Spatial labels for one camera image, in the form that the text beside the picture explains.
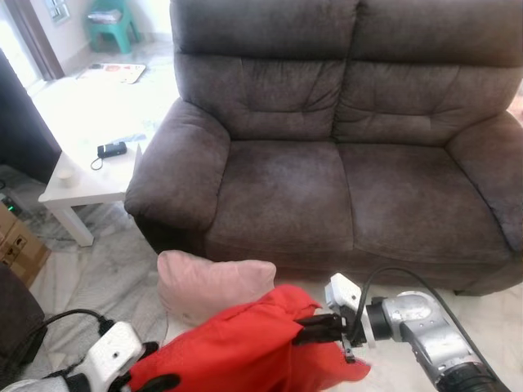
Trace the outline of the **red pillow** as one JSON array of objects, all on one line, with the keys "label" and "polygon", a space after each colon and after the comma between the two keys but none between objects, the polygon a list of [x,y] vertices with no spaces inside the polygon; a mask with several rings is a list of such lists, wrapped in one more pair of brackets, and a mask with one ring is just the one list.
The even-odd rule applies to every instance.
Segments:
[{"label": "red pillow", "polygon": [[145,392],[164,376],[179,380],[168,392],[320,392],[362,381],[369,363],[348,363],[337,344],[293,345],[298,320],[318,307],[302,288],[278,285],[145,356],[128,371],[128,387]]}]

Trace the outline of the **pink pillow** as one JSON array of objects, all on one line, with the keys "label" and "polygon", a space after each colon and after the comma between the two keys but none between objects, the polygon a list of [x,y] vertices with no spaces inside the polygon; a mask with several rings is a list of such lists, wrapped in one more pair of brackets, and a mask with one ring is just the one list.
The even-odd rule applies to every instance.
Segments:
[{"label": "pink pillow", "polygon": [[197,326],[229,307],[257,301],[273,290],[276,266],[268,261],[215,262],[183,251],[157,259],[159,298],[168,313]]}]

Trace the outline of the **brown two-seat fabric sofa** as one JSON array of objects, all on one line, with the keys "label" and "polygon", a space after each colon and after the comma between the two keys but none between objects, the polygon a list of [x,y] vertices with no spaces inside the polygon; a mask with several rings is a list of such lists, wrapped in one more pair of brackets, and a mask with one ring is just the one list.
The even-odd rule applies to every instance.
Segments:
[{"label": "brown two-seat fabric sofa", "polygon": [[522,0],[169,11],[179,96],[123,202],[155,251],[471,296],[522,281]]}]

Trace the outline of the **patterned floor mat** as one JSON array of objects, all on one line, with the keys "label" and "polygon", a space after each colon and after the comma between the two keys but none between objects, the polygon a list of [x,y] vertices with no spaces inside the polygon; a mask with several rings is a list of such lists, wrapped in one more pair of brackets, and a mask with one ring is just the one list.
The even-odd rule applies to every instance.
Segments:
[{"label": "patterned floor mat", "polygon": [[143,64],[92,63],[76,78],[79,81],[135,83],[146,69]]}]

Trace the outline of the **brown cardboard box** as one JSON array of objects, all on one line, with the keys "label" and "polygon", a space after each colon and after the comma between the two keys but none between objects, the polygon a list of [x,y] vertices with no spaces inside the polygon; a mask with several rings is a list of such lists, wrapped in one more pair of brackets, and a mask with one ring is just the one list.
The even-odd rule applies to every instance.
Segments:
[{"label": "brown cardboard box", "polygon": [[26,287],[31,287],[44,268],[50,250],[14,213],[0,208],[0,261]]}]

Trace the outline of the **white side table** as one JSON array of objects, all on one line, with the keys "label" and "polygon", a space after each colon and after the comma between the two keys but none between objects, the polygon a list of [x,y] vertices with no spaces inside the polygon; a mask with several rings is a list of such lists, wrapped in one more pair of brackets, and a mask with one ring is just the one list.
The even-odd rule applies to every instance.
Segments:
[{"label": "white side table", "polygon": [[128,183],[134,168],[141,159],[147,143],[127,143],[127,152],[98,161],[93,147],[86,152],[60,154],[56,167],[74,168],[78,172],[78,186],[60,188],[47,182],[38,201],[60,222],[81,247],[90,247],[94,238],[86,225],[74,213],[74,207],[122,202],[126,198]]}]

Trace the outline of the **small white cup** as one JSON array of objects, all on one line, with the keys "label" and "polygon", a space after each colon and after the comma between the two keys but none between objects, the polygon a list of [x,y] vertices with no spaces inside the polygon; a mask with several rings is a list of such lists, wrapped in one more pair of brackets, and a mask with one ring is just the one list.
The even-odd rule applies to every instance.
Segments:
[{"label": "small white cup", "polygon": [[56,167],[50,184],[60,188],[75,188],[78,186],[78,172],[74,168]]}]

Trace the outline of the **small device with green light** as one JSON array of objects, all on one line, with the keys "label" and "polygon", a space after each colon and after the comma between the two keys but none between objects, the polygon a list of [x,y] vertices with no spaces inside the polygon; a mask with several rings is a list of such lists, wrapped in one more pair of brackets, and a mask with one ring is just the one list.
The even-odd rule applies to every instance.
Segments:
[{"label": "small device with green light", "polygon": [[12,195],[0,193],[0,202],[3,202],[4,206],[7,207],[7,210],[11,212],[13,216],[22,219],[24,208]]}]

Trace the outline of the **small black device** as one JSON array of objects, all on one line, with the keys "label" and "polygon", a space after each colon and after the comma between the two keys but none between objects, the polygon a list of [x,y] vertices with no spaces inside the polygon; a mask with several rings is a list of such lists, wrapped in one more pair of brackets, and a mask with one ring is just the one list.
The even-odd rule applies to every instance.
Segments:
[{"label": "small black device", "polygon": [[97,146],[96,156],[98,159],[108,159],[127,152],[127,142],[120,141]]}]

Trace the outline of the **dark brown door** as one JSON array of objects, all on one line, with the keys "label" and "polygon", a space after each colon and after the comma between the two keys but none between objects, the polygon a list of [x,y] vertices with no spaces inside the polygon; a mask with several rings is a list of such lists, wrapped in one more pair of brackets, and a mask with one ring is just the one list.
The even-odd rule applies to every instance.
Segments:
[{"label": "dark brown door", "polygon": [[62,149],[0,50],[0,164],[47,183]]}]

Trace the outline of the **green plastic chair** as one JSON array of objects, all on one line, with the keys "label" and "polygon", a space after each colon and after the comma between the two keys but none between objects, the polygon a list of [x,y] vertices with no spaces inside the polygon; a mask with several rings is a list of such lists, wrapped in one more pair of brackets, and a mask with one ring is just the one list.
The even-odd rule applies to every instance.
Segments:
[{"label": "green plastic chair", "polygon": [[118,24],[93,24],[87,17],[85,18],[89,46],[94,52],[101,51],[100,42],[104,36],[112,38],[124,55],[133,51],[132,42],[142,42],[133,12],[127,6],[126,0],[92,0],[89,12],[93,10],[120,10],[123,12],[123,18]]}]

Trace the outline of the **folded grey cloth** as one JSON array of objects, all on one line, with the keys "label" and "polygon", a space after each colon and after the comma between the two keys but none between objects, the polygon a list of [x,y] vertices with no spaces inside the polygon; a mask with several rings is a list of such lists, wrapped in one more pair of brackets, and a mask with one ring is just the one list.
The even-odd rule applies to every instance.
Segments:
[{"label": "folded grey cloth", "polygon": [[118,24],[122,18],[123,12],[120,10],[93,10],[87,16],[93,24]]}]

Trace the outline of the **brown door frame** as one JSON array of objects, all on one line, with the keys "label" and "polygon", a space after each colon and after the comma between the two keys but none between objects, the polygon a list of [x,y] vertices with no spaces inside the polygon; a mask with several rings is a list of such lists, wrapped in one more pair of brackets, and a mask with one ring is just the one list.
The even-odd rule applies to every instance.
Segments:
[{"label": "brown door frame", "polygon": [[66,73],[57,59],[47,34],[30,0],[3,0],[5,7],[10,11],[12,22],[16,30],[29,49],[31,59],[36,63],[43,81],[56,81]]}]

